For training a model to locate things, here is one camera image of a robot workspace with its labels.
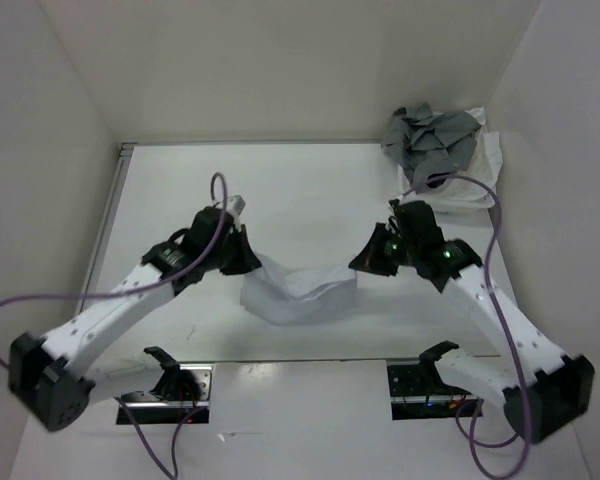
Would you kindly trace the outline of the white skirt in pile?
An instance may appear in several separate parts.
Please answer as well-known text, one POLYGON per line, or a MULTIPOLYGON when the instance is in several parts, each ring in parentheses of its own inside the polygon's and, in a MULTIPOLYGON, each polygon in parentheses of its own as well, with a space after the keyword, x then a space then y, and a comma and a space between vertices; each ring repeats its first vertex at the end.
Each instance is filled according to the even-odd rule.
MULTIPOLYGON (((503 165, 500 135, 487 126, 485 110, 473 108, 466 111, 480 125, 476 133, 477 146, 468 170, 462 175, 472 177, 496 191, 496 183, 503 165)), ((440 188, 426 193, 412 193, 411 200, 423 200, 436 213, 464 215, 488 210, 494 205, 491 196, 480 186, 471 182, 449 179, 440 188)))

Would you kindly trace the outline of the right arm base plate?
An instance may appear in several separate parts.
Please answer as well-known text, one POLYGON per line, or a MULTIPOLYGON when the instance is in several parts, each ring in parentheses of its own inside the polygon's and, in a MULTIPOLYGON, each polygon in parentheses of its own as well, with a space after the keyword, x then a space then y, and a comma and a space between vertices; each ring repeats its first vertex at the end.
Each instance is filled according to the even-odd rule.
POLYGON ((393 421, 471 417, 477 398, 458 387, 435 379, 419 361, 386 365, 393 421))

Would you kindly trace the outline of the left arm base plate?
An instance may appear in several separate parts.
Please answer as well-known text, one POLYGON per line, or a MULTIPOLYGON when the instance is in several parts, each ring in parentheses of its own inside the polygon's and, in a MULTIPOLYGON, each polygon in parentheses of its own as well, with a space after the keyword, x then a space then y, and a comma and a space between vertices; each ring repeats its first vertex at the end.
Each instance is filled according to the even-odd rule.
POLYGON ((207 424, 210 415, 211 364, 184 363, 193 380, 180 380, 170 392, 155 395, 153 392, 133 392, 122 396, 139 425, 177 425, 186 415, 192 416, 186 424, 207 424))

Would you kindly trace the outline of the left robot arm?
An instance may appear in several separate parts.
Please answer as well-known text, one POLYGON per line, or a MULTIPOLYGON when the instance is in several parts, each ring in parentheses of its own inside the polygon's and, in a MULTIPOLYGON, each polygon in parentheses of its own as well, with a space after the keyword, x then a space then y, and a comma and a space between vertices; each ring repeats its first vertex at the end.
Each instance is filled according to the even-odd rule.
POLYGON ((98 357, 151 312, 175 299, 213 270, 243 275, 261 266, 240 215, 245 202, 232 196, 199 211, 193 223, 154 245, 112 291, 42 337, 24 333, 10 346, 8 387, 49 432, 60 431, 91 404, 128 393, 197 402, 203 387, 163 348, 95 367, 98 357))

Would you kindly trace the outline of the white skirt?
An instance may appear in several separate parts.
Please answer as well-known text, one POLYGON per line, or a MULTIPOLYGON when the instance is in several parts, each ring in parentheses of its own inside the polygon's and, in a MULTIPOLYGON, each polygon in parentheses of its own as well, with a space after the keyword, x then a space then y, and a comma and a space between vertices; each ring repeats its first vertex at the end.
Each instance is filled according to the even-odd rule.
MULTIPOLYGON (((462 175, 472 177, 496 191, 496 183, 503 165, 500 135, 487 126, 485 110, 473 108, 466 111, 480 125, 476 133, 477 146, 468 170, 462 175)), ((471 182, 449 179, 440 188, 426 193, 412 193, 411 200, 423 200, 436 213, 464 215, 488 210, 494 205, 491 196, 480 186, 471 182)))
POLYGON ((281 327, 333 322, 358 303, 358 277, 347 262, 289 268, 260 254, 261 267, 244 276, 240 305, 281 327))

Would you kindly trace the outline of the grey skirt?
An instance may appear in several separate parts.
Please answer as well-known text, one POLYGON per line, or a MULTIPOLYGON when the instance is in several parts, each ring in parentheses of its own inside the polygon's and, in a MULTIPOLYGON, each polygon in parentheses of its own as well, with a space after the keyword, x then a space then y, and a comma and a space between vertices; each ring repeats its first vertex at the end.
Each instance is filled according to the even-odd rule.
POLYGON ((425 102, 391 116, 381 149, 421 191, 441 189, 452 174, 468 170, 484 122, 467 111, 434 112, 425 102))

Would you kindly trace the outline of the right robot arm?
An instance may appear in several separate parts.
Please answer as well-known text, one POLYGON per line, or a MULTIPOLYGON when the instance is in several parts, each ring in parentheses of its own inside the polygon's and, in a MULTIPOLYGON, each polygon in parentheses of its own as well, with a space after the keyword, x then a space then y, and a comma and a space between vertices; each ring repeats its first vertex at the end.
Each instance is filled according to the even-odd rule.
POLYGON ((589 408, 595 369, 546 337, 491 280, 487 262, 465 241, 445 239, 423 201, 393 199, 390 219, 375 225, 350 268, 392 277, 411 267, 476 326, 513 370, 497 370, 451 341, 419 356, 418 380, 430 393, 447 386, 500 408, 514 432, 537 445, 589 408))

